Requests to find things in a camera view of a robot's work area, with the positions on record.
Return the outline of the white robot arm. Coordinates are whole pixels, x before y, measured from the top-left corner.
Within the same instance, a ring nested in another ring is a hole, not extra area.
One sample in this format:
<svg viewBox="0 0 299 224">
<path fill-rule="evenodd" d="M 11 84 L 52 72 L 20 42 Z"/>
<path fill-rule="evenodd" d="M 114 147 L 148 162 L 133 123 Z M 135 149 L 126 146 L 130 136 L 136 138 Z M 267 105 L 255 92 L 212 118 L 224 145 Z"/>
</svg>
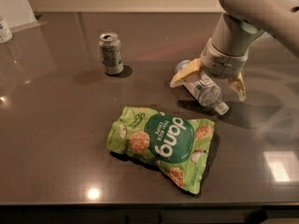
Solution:
<svg viewBox="0 0 299 224">
<path fill-rule="evenodd" d="M 249 49 L 264 33 L 299 57 L 299 0 L 219 0 L 221 14 L 200 57 L 177 72 L 170 86 L 194 82 L 204 72 L 226 79 L 241 101 L 246 99 L 242 70 Z"/>
</svg>

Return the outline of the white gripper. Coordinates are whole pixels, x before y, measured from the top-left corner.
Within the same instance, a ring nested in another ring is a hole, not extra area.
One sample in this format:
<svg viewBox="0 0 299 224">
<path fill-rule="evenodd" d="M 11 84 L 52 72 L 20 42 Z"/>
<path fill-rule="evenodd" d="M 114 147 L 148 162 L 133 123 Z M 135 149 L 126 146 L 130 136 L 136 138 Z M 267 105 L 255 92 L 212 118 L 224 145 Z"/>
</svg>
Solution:
<svg viewBox="0 0 299 224">
<path fill-rule="evenodd" d="M 238 99 L 241 102 L 246 99 L 246 88 L 241 72 L 248 59 L 248 54 L 242 56 L 226 55 L 217 50 L 212 45 L 212 39 L 209 38 L 200 58 L 201 60 L 190 61 L 176 72 L 170 81 L 170 87 L 175 88 L 199 80 L 204 68 L 211 77 L 229 78 L 229 86 L 237 93 Z"/>
</svg>

